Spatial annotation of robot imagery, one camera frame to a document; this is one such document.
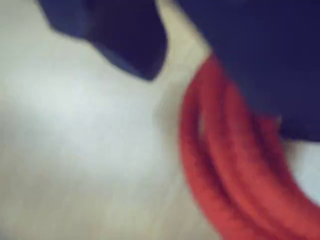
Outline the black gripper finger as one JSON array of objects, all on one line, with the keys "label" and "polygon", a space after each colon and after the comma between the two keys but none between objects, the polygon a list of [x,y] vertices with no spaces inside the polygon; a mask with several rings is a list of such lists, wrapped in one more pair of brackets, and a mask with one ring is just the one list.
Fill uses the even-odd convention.
[{"label": "black gripper finger", "polygon": [[251,108],[287,138],[320,139],[317,0],[180,0]]},{"label": "black gripper finger", "polygon": [[50,27],[88,41],[119,69],[152,81],[168,39],[153,0],[40,0]]}]

